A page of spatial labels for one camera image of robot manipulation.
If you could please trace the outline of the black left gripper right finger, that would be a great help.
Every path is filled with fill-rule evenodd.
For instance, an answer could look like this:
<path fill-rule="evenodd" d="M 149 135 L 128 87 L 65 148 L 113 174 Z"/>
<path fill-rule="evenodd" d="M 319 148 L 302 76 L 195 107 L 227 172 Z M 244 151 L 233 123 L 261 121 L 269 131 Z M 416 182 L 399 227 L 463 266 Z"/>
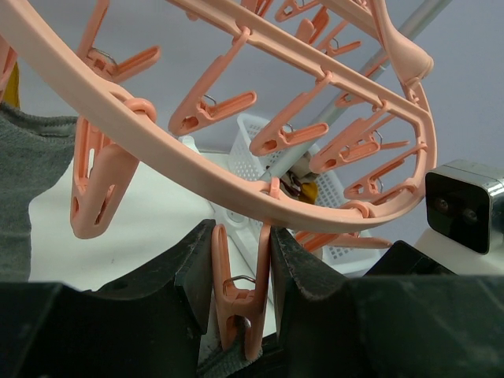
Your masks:
<path fill-rule="evenodd" d="M 273 228 L 281 377 L 500 377 L 499 276 L 349 279 Z"/>

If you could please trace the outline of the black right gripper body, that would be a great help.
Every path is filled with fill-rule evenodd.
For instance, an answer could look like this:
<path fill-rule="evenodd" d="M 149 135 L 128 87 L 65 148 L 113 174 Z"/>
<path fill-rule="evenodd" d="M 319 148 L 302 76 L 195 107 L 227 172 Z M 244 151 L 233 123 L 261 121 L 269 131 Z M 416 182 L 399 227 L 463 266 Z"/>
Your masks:
<path fill-rule="evenodd" d="M 396 241 L 365 276 L 456 276 L 408 243 Z"/>

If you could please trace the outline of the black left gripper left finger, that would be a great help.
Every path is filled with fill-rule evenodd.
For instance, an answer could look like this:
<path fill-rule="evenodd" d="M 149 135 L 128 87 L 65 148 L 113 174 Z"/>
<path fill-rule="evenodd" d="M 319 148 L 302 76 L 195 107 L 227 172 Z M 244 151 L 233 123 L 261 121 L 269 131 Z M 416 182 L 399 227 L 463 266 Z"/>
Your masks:
<path fill-rule="evenodd" d="M 196 376 L 215 224 L 201 221 L 175 246 L 97 291 L 3 283 L 2 376 Z"/>

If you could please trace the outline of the grey sock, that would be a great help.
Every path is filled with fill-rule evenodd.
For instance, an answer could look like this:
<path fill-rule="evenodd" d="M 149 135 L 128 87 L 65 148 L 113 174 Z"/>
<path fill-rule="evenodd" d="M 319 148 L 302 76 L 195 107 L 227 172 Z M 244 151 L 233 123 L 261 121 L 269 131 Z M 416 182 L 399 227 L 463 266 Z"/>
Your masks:
<path fill-rule="evenodd" d="M 238 377 L 268 376 L 270 372 L 284 369 L 284 351 L 279 348 L 273 335 L 263 339 L 259 355 L 252 361 L 245 357 L 244 341 L 250 326 L 247 319 L 238 317 L 232 320 L 232 325 L 238 326 L 238 333 L 232 345 L 224 350 L 222 347 L 217 315 L 209 318 L 207 333 L 202 337 L 197 377 Z"/>
<path fill-rule="evenodd" d="M 59 181 L 73 157 L 76 117 L 39 117 L 1 104 L 1 281 L 31 273 L 31 201 Z"/>

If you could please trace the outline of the pink round clip hanger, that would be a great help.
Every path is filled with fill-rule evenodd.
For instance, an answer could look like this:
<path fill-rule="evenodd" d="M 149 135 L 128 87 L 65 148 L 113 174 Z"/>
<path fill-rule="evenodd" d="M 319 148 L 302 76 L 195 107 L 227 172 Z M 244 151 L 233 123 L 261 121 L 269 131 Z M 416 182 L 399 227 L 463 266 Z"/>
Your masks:
<path fill-rule="evenodd" d="M 29 1 L 2 2 L 2 83 L 9 81 L 13 66 L 24 60 L 74 109 L 71 117 L 77 118 L 68 168 L 29 205 L 31 273 L 26 282 L 61 282 L 78 291 L 97 291 L 175 246 L 201 221 L 213 220 L 209 318 L 217 315 L 224 350 L 238 333 L 232 320 L 247 319 L 250 328 L 244 352 L 252 361 L 259 355 L 271 298 L 269 240 L 273 228 L 320 239 L 320 246 L 309 248 L 316 258 L 326 248 L 377 251 L 387 244 L 372 238 L 370 228 L 329 233 L 266 223 L 211 202 L 180 184 L 185 174 L 178 160 L 181 154 L 201 158 L 245 181 L 263 180 L 283 151 L 256 155 L 250 144 L 296 97 L 312 91 L 316 80 L 243 44 L 202 101 L 216 106 L 252 92 L 254 103 L 186 135 L 172 133 L 172 115 L 212 63 L 235 44 L 235 37 L 226 31 L 190 18 L 179 2 L 172 2 L 176 26 L 165 39 L 168 48 L 178 53 L 175 70 L 181 78 L 173 83 L 171 99 L 162 110 L 132 93 L 142 74 L 160 59 L 161 48 L 154 45 L 116 62 L 109 50 L 95 43 L 111 8 L 109 2 L 77 3 L 83 34 L 73 47 Z M 337 61 L 356 72 L 371 73 L 380 86 L 402 94 L 394 69 L 383 60 L 381 44 L 352 24 L 343 24 L 340 16 L 324 9 L 325 1 L 277 2 L 275 13 L 270 12 L 272 2 L 254 2 L 269 23 L 290 35 L 303 32 L 312 47 L 328 43 Z M 383 2 L 393 25 L 413 42 L 403 26 L 417 15 L 421 2 Z M 306 152 L 313 158 L 350 124 L 371 115 L 372 107 L 366 102 L 347 107 Z M 340 209 L 347 202 L 344 192 L 348 187 L 399 156 L 404 162 L 383 174 L 376 187 L 388 191 L 410 178 L 417 160 L 408 154 L 416 144 L 411 124 L 393 118 L 377 128 L 373 138 L 381 145 L 373 155 L 317 173 L 315 182 L 303 183 L 297 192 L 288 191 L 280 182 L 282 175 L 278 176 L 265 189 L 266 198 L 286 197 L 306 206 Z"/>

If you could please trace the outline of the mustard brown striped sock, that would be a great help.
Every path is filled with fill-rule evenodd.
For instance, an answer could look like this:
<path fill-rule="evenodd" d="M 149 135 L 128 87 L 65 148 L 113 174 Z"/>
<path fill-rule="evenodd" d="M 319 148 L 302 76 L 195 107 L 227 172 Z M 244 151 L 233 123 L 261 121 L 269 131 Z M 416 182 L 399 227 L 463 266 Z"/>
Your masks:
<path fill-rule="evenodd" d="M 9 81 L 6 89 L 4 90 L 3 100 L 10 106 L 20 108 L 20 95 L 19 95 L 20 75 L 18 64 L 13 66 Z"/>

